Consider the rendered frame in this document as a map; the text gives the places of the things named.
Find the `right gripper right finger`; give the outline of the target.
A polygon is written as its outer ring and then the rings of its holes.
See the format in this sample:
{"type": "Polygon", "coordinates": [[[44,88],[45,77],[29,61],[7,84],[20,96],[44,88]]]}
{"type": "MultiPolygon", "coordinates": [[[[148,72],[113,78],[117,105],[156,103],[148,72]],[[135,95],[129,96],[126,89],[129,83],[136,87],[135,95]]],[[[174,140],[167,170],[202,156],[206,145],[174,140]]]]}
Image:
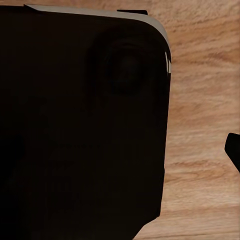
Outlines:
{"type": "Polygon", "coordinates": [[[240,135],[229,133],[224,150],[240,172],[240,135]]]}

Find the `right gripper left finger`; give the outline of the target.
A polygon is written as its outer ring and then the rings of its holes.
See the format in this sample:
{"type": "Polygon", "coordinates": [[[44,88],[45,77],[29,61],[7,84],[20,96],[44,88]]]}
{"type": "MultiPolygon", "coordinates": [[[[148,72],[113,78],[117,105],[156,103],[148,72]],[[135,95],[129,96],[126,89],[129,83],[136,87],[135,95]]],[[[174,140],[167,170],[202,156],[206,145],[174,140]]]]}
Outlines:
{"type": "Polygon", "coordinates": [[[0,138],[0,192],[26,151],[21,133],[0,138]]]}

